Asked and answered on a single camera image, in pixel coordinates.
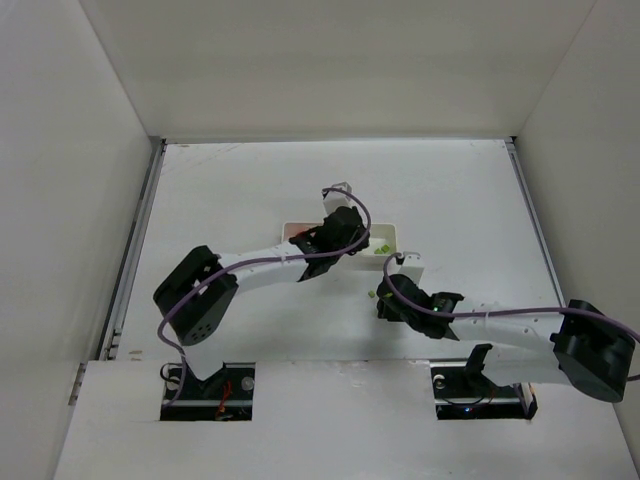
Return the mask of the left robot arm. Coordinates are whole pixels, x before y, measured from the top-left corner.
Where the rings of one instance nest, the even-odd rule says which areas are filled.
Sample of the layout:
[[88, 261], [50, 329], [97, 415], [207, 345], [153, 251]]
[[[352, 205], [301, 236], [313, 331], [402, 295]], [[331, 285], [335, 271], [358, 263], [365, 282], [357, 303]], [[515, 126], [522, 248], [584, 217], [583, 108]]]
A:
[[184, 369], [204, 381], [211, 367], [187, 357], [220, 326], [232, 300], [280, 283], [300, 283], [327, 273], [343, 256], [369, 245], [371, 215], [364, 207], [340, 206], [323, 222], [289, 240], [245, 254], [192, 249], [153, 293], [162, 315], [158, 336], [179, 352]]

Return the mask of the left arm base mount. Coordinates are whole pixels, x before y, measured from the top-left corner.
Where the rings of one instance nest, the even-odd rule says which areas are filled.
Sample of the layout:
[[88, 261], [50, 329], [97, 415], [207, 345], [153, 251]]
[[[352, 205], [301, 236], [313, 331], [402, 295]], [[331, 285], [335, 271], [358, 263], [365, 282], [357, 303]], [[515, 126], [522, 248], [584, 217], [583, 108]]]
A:
[[181, 365], [167, 363], [160, 369], [164, 391], [160, 420], [165, 422], [251, 421], [255, 389], [254, 363], [224, 363], [206, 380], [186, 370], [179, 389]]

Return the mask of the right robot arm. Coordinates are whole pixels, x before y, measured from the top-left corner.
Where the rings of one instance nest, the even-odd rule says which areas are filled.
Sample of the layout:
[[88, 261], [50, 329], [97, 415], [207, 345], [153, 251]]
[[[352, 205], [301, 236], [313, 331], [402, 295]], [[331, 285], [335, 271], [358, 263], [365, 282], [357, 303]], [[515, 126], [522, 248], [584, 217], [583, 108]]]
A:
[[385, 277], [376, 289], [377, 314], [434, 340], [469, 341], [464, 371], [478, 389], [518, 383], [572, 386], [606, 403], [619, 403], [628, 382], [638, 335], [591, 303], [505, 316], [456, 312], [463, 296], [428, 294], [408, 276]]

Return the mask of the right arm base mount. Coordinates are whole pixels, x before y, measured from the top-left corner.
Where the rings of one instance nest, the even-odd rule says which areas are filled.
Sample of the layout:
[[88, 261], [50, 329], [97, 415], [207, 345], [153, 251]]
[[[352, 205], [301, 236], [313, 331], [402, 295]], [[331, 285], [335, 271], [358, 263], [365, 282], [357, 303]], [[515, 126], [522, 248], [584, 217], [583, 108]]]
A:
[[530, 384], [498, 386], [483, 373], [490, 344], [475, 346], [465, 361], [430, 364], [438, 420], [532, 420], [538, 403]]

